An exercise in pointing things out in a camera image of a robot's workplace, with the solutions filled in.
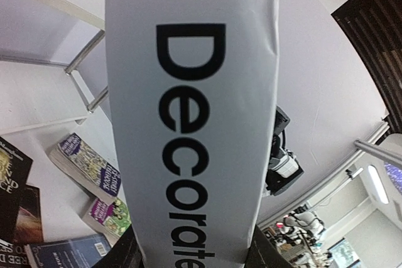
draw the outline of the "book cover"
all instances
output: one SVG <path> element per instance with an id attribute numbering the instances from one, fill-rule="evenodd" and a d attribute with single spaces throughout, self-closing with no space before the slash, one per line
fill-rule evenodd
<path id="1" fill-rule="evenodd" d="M 112 205 L 96 199 L 89 215 L 100 223 L 105 231 L 117 237 L 121 237 L 131 225 L 128 207 L 120 199 L 116 199 Z"/>
<path id="2" fill-rule="evenodd" d="M 0 137 L 0 239 L 11 243 L 32 159 Z"/>
<path id="3" fill-rule="evenodd" d="M 32 268 L 91 268 L 111 249 L 104 235 L 29 244 L 25 247 Z"/>
<path id="4" fill-rule="evenodd" d="M 0 268 L 31 268 L 24 247 L 0 246 Z"/>
<path id="5" fill-rule="evenodd" d="M 96 153 L 76 133 L 59 142 L 58 147 L 91 182 L 108 195 L 117 197 L 121 186 L 120 172 Z"/>
<path id="6" fill-rule="evenodd" d="M 13 244 L 25 245 L 43 242 L 43 227 L 40 209 L 40 190 L 26 185 L 19 204 Z"/>

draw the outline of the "book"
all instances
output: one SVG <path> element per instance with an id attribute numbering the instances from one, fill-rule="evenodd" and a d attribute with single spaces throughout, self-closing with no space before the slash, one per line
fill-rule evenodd
<path id="1" fill-rule="evenodd" d="M 108 205 L 117 198 L 120 172 L 96 153 L 76 133 L 59 142 L 50 160 L 65 174 Z"/>
<path id="2" fill-rule="evenodd" d="M 91 268 L 110 249 L 102 234 L 25 246 L 32 268 Z"/>
<path id="3" fill-rule="evenodd" d="M 96 199 L 82 220 L 96 232 L 103 233 L 112 245 L 116 244 L 131 226 L 128 207 L 120 199 L 116 199 L 112 205 Z"/>
<path id="4" fill-rule="evenodd" d="M 19 204 L 13 244 L 24 245 L 43 242 L 43 227 L 40 210 L 40 190 L 26 185 Z"/>
<path id="5" fill-rule="evenodd" d="M 0 246 L 0 268 L 31 268 L 24 247 Z"/>
<path id="6" fill-rule="evenodd" d="M 0 244 L 9 245 L 14 239 L 19 204 L 32 162 L 0 137 Z"/>

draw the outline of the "ceiling light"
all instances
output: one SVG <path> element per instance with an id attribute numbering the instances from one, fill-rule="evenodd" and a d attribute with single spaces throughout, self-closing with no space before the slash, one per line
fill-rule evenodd
<path id="1" fill-rule="evenodd" d="M 374 183 L 374 186 L 376 187 L 379 199 L 384 204 L 388 204 L 389 200 L 387 197 L 387 193 L 385 192 L 384 185 L 381 182 L 381 178 L 378 175 L 377 169 L 374 166 L 369 166 L 368 169 L 369 169 L 369 174 L 372 179 L 372 182 Z"/>

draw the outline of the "vent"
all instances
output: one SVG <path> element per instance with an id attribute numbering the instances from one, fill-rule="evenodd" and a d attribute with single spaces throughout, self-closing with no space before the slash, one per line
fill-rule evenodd
<path id="1" fill-rule="evenodd" d="M 402 222 L 401 205 L 394 200 L 394 206 L 395 206 L 396 214 L 398 215 L 398 219 Z"/>

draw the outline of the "barcode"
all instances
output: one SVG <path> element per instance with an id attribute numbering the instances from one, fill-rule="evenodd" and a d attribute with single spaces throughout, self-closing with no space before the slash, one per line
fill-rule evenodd
<path id="1" fill-rule="evenodd" d="M 107 255 L 107 251 L 102 243 L 96 243 L 95 247 L 96 247 L 96 250 L 98 250 L 101 257 L 104 257 L 105 255 Z"/>

